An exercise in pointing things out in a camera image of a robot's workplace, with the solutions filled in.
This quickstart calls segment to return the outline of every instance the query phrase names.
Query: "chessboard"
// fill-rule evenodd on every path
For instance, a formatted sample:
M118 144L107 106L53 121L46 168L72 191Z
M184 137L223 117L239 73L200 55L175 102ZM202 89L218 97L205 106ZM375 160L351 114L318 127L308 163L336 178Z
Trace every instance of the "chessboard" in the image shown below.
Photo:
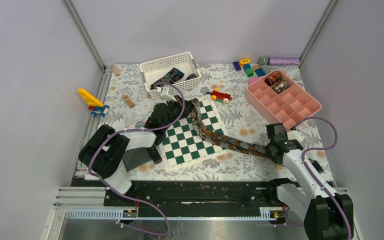
M201 120L205 126L218 134L226 128L216 108L216 103L207 96L200 99ZM197 134L190 116L181 118L166 131L166 138L158 146L164 169L169 171L185 168L204 160L226 154L229 150L213 145Z

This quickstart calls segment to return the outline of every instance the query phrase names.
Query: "red toy car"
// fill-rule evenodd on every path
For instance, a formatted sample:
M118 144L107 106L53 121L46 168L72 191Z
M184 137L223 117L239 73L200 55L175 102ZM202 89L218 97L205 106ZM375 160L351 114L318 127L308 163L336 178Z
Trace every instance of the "red toy car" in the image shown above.
M231 97L230 91L226 91L226 93L222 93L222 92L219 92L218 88L215 88L214 91L212 92L207 92L207 94L211 95L211 99L213 101L217 101L225 104L228 104L229 101L233 100L233 98Z

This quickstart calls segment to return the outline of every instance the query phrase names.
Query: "wooden block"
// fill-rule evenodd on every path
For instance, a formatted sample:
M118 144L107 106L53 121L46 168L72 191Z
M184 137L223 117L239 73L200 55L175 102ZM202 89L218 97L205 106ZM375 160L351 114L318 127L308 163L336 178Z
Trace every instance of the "wooden block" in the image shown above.
M252 70L255 72L257 69L260 69L261 68L261 66L260 65L258 65L258 64L255 64L255 65L253 65L252 66Z
M114 65L112 66L112 70L114 71L114 75L116 77L120 76L120 72L119 72L119 69Z
M130 100L129 96L124 95L123 99L124 99L124 101L126 102L126 104L127 104L130 108L133 108L133 107L135 106L135 104L132 102L132 100Z

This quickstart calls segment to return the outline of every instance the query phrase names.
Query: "small container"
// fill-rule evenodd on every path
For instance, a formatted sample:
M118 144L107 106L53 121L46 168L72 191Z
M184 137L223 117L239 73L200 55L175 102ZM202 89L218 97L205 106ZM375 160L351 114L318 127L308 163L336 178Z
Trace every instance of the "small container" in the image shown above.
M196 88L201 81L201 72L195 63L194 57L190 52L183 52L180 54L163 57L153 61L147 61L139 65L140 72L145 84L145 89L152 99L160 97L160 92L157 89L151 89L151 84L158 81L161 77L166 75L172 68L177 68L184 73L184 77L190 74L195 74L197 77L190 80L180 80L173 84L180 90L188 90Z
M265 83L275 71L280 72L282 80L289 84L280 94ZM246 99L269 123L283 123L288 132L302 119L313 116L322 108L319 101L281 70L271 71L248 85Z

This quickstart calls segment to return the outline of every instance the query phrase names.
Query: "yellow block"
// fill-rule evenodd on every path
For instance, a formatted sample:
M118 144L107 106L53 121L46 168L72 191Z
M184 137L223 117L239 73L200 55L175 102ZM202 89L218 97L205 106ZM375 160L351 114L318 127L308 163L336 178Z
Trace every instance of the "yellow block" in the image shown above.
M92 96L88 91L83 88L79 88L77 90L78 94L83 98L83 100L89 105L93 107L103 107L104 104L99 101L96 97Z
M249 58L244 58L239 61L239 65L241 68L243 68L245 64L250 64L250 63L251 63L251 59Z

